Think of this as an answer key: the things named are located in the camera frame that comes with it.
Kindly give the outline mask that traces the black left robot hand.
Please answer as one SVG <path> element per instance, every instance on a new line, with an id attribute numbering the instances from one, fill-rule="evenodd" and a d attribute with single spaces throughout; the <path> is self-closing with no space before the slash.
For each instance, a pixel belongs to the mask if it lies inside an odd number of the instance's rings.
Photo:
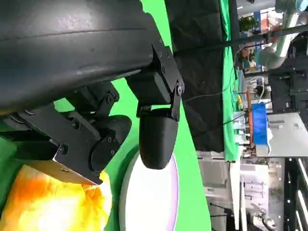
<path id="1" fill-rule="evenodd" d="M 124 78 L 138 100 L 139 151 L 164 169 L 184 83 L 139 0 L 3 0 L 0 136 L 16 159 L 63 182 L 100 185 L 131 120 L 110 115 Z"/>

